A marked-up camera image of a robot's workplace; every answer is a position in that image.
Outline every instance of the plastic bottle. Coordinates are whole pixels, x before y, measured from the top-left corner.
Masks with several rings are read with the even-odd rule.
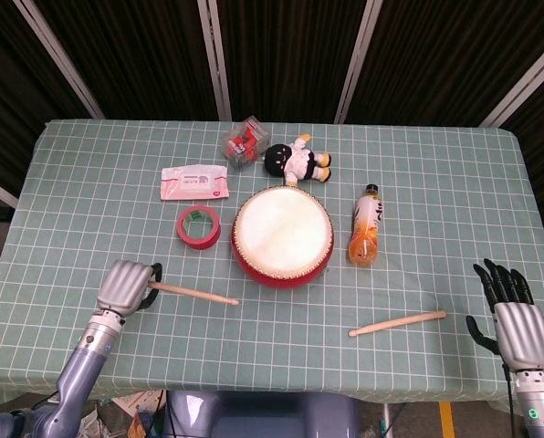
[[[349,243],[349,260],[359,266],[369,266],[378,255],[378,227],[382,221],[383,203],[378,186],[369,184],[355,207],[353,236]]]

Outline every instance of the stuffed toy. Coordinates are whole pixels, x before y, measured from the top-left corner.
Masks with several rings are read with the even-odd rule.
[[[325,183],[330,178],[330,154],[305,149],[310,135],[302,134],[294,143],[275,144],[266,149],[264,167],[272,176],[284,176],[285,184],[314,178]]]

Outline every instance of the robot finger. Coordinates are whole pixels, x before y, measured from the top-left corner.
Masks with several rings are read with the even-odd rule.
[[[476,324],[475,319],[471,315],[466,316],[466,328],[469,330],[471,338],[479,344],[481,347],[488,349],[493,354],[499,356],[499,344],[496,340],[483,336],[481,330],[479,330],[478,325]]]
[[[475,269],[475,272],[479,276],[479,278],[481,278],[481,283],[483,284],[483,293],[487,298],[487,303],[489,304],[491,313],[495,313],[494,307],[495,304],[499,302],[499,299],[497,298],[497,294],[493,289],[493,281],[491,280],[491,277],[489,276],[487,271],[481,266],[473,265],[473,268]]]
[[[499,275],[501,276],[501,284],[507,292],[509,301],[521,303],[521,298],[516,290],[516,284],[514,283],[511,274],[509,274],[509,271],[507,271],[502,265],[497,265],[497,271],[499,271]]]
[[[154,281],[161,282],[162,279],[162,265],[160,263],[155,263],[151,266],[152,268],[152,275],[154,276]],[[156,297],[159,295],[159,289],[151,289],[151,291],[148,293],[145,299],[143,299],[136,309],[136,311],[139,310],[145,310],[152,306],[152,303],[156,299]]]
[[[531,296],[528,281],[517,270],[511,270],[511,277],[516,283],[516,291],[522,303],[534,304],[534,298]]]
[[[509,295],[507,294],[507,291],[503,286],[503,282],[501,281],[501,275],[497,270],[497,266],[488,258],[485,258],[483,262],[485,263],[485,266],[487,266],[487,269],[489,269],[489,274],[493,279],[493,287],[495,289],[497,297],[499,298],[499,301],[508,303],[511,300],[509,299]]]

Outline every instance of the drumstick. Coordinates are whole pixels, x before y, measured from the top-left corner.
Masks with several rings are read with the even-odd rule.
[[[207,299],[209,301],[215,301],[216,303],[231,304],[232,306],[237,306],[239,304],[237,299],[222,297],[221,295],[216,294],[208,294],[206,292],[199,292],[198,290],[187,289],[186,287],[167,285],[166,283],[159,283],[157,281],[149,281],[148,287],[150,289],[160,289],[164,290],[165,292],[171,292],[172,294]]]
[[[365,333],[373,333],[374,331],[391,329],[398,326],[405,326],[406,324],[413,324],[414,322],[422,322],[428,321],[430,319],[439,319],[445,317],[446,312],[444,310],[437,310],[436,312],[421,313],[419,315],[412,315],[410,317],[390,319],[389,321],[378,322],[377,324],[370,324],[369,326],[349,330],[349,336],[353,338],[358,335],[364,335]]]

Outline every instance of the drum head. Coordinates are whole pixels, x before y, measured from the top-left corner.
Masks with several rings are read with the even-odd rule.
[[[327,264],[333,229],[322,204],[300,189],[280,186],[249,198],[232,231],[245,264],[277,279],[304,277]]]

